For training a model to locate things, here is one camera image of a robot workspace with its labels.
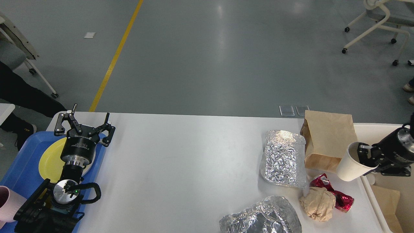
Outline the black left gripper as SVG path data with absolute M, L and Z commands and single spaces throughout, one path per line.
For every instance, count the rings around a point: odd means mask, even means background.
M 78 104 L 74 104 L 72 110 L 58 114 L 54 136 L 66 135 L 66 142 L 60 156 L 64 164 L 83 168 L 94 162 L 97 144 L 102 144 L 104 147 L 110 145 L 116 128 L 109 123 L 110 113 L 106 113 L 104 123 L 97 128 L 89 129 L 84 136 L 81 124 L 74 117 L 77 106 Z M 64 121 L 71 127 L 69 130 L 62 125 Z M 100 138 L 99 135 L 105 131 L 108 135 Z

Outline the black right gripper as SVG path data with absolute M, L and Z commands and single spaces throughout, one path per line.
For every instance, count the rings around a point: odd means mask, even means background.
M 358 143 L 357 155 L 360 164 L 375 168 L 363 176 L 374 172 L 382 176 L 410 177 L 410 165 L 414 162 L 411 130 L 400 127 L 376 144 Z

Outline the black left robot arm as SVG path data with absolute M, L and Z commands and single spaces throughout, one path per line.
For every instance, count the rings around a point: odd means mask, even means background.
M 57 182 L 44 179 L 21 206 L 14 216 L 15 233 L 71 233 L 84 217 L 79 207 L 95 203 L 102 196 L 97 183 L 84 182 L 83 171 L 95 158 L 98 144 L 110 145 L 115 127 L 109 122 L 109 113 L 98 127 L 78 123 L 76 107 L 74 104 L 72 110 L 59 114 L 54 128 L 55 136 L 66 137 L 60 155 L 64 162 L 60 178 Z

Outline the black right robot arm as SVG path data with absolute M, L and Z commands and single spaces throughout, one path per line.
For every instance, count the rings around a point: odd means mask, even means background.
M 392 131 L 378 143 L 357 143 L 357 161 L 369 167 L 363 175 L 372 172 L 383 176 L 411 176 L 414 162 L 413 115 L 408 123 Z

